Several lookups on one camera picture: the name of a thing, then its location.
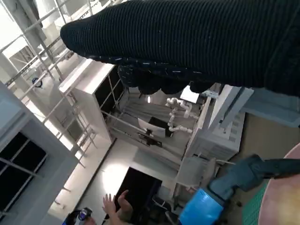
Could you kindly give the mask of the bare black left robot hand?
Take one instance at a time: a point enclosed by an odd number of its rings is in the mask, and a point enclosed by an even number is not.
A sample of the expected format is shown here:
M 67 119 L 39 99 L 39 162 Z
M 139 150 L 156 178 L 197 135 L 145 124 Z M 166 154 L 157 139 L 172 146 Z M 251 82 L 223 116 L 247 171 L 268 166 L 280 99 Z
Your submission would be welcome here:
M 179 216 L 180 225 L 214 225 L 237 189 L 247 192 L 266 179 L 287 178 L 300 173 L 299 159 L 263 160 L 253 154 L 230 166 L 228 172 L 201 187 Z

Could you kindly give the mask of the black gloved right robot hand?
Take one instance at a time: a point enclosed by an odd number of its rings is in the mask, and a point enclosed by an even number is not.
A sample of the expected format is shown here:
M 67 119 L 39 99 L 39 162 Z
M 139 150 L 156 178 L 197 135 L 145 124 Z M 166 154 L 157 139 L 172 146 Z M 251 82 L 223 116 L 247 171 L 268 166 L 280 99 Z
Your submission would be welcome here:
M 65 24 L 60 37 L 78 55 L 116 65 L 143 94 L 215 83 L 300 94 L 297 0 L 129 0 Z

